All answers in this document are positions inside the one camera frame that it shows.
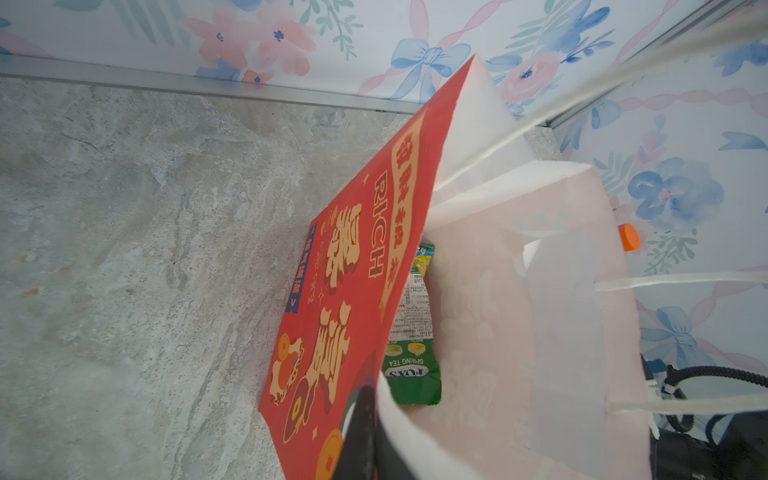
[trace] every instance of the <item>marble tile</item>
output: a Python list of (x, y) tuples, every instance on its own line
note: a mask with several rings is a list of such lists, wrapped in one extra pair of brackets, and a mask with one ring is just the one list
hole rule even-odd
[(405, 115), (0, 79), (0, 478), (282, 478), (310, 220)]

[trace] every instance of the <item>floral wallpaper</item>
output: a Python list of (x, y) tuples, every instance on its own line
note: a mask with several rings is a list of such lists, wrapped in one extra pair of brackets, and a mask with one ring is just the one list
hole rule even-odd
[(525, 114), (706, 2), (26, 0), (0, 5), (0, 53), (422, 103), (477, 53)]
[[(758, 8), (768, 2), (732, 16)], [(642, 248), (627, 254), (635, 276), (768, 270), (766, 40), (643, 78), (556, 129), (564, 157), (601, 175), (616, 223), (641, 235)], [(652, 286), (635, 296), (647, 359), (768, 373), (768, 284)], [(739, 388), (717, 385), (702, 393)], [(701, 429), (706, 420), (697, 418)]]

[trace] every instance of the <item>white rope handle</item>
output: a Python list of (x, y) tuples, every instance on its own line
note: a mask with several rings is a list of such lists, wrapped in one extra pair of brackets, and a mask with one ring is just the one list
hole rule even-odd
[(609, 403), (610, 414), (625, 412), (652, 412), (661, 415), (728, 415), (730, 413), (768, 410), (768, 393), (754, 393), (722, 399), (651, 400), (639, 403)]
[(657, 285), (659, 283), (696, 283), (696, 282), (750, 282), (768, 283), (768, 270), (758, 272), (721, 272), (721, 273), (675, 273), (672, 275), (633, 276), (607, 282), (595, 282), (595, 292), (614, 292), (636, 286)]
[(619, 84), (634, 80), (652, 71), (660, 70), (671, 62), (694, 55), (702, 55), (715, 48), (722, 48), (766, 35), (768, 35), (768, 14), (763, 13), (762, 15), (751, 15), (745, 19), (734, 19), (731, 22), (726, 22), (725, 25), (714, 25), (692, 36), (689, 40), (672, 41), (668, 45), (654, 49), (647, 54), (640, 54), (630, 61), (613, 68), (602, 78), (590, 80), (575, 92), (548, 103), (544, 108), (532, 114), (525, 115), (515, 122), (515, 126), (510, 131), (497, 137), (490, 145), (470, 155), (464, 161), (464, 166), (448, 175), (439, 184), (436, 184), (434, 191), (440, 191), (467, 170), (486, 158), (491, 157), (491, 155), (504, 146), (522, 136), (526, 131), (556, 117), (567, 109), (580, 104), (582, 101), (591, 100)]

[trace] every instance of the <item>green candy packet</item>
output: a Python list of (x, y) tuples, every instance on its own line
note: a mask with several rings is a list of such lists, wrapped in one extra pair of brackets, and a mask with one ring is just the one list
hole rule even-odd
[(432, 315), (424, 284), (434, 245), (419, 244), (406, 289), (389, 334), (382, 371), (401, 405), (437, 405), (442, 395), (440, 366), (432, 348)]

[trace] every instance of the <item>orange cap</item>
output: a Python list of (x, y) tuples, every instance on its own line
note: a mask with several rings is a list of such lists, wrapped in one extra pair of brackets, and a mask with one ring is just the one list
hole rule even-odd
[(621, 244), (624, 245), (625, 252), (633, 252), (641, 247), (640, 235), (637, 234), (637, 230), (632, 227), (631, 223), (619, 225), (619, 236), (621, 236)]

